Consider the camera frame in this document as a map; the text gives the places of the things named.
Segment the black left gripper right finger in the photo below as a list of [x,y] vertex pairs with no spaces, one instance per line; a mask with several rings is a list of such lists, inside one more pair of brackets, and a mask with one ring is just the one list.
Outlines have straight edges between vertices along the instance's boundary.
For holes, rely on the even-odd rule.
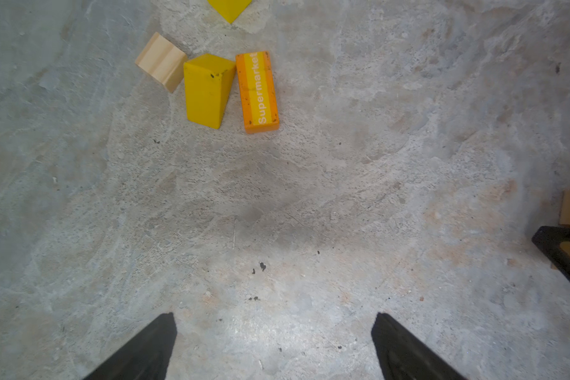
[[384,379],[465,379],[387,313],[377,314],[371,338]]

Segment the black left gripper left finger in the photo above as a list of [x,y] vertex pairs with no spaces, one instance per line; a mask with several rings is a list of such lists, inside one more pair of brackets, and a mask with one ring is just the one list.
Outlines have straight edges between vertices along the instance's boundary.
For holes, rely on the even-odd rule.
[[163,313],[88,374],[85,380],[165,379],[176,337],[174,314]]

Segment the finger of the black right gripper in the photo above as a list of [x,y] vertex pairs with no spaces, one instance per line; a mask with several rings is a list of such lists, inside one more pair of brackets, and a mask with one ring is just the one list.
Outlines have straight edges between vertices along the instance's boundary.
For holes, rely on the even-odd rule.
[[541,226],[531,240],[570,282],[570,256],[561,248],[570,242],[570,227]]

